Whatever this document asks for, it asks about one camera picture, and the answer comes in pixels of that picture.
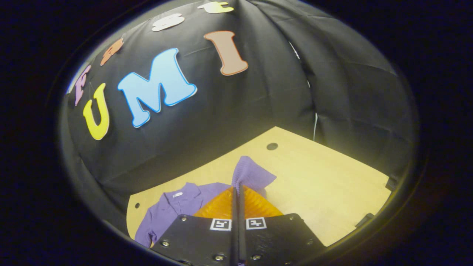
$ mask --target purple cloth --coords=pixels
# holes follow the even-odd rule
[[[243,184],[266,197],[264,188],[276,177],[257,165],[248,156],[242,156],[235,167],[232,185],[239,189]],[[222,193],[230,185],[212,183],[197,186],[186,183],[184,187],[173,192],[163,193],[155,205],[151,206],[136,231],[135,241],[149,248],[156,243],[168,227],[181,214],[193,215],[211,199]]]

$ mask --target letter m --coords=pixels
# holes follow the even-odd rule
[[[181,72],[176,59],[178,52],[177,48],[171,48],[158,54],[151,63],[149,80],[131,72],[118,83],[118,89],[123,91],[133,115],[134,127],[144,125],[151,117],[149,111],[143,110],[141,103],[156,113],[161,111],[161,86],[167,106],[173,106],[197,92],[197,87],[187,82]]]

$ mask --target black metal plate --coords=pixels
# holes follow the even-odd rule
[[[266,228],[245,230],[247,266],[294,264],[325,248],[295,213],[264,221]]]
[[[151,249],[193,266],[230,266],[231,231],[210,230],[212,220],[179,215]],[[224,259],[216,260],[217,255]]]

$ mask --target wooden table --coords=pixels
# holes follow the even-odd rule
[[[277,143],[268,150],[269,143]],[[320,241],[329,246],[355,229],[366,214],[376,214],[390,195],[381,172],[289,131],[274,127],[233,151],[185,175],[130,196],[127,227],[134,239],[149,207],[163,192],[198,186],[231,184],[233,170],[247,155],[277,176],[267,186],[267,199],[282,213],[297,213]]]

